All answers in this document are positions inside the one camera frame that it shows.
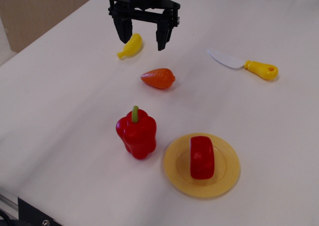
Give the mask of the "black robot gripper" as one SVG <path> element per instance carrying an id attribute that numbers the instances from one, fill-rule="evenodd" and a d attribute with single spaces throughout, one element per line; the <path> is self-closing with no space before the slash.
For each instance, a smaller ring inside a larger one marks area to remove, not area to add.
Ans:
<path id="1" fill-rule="evenodd" d="M 179 25 L 180 4 L 172 0 L 109 0 L 109 2 L 109 15 L 112 16 L 119 39 L 123 43 L 127 43 L 132 36 L 133 19 L 157 23 L 158 51 L 165 49 L 173 28 Z"/>

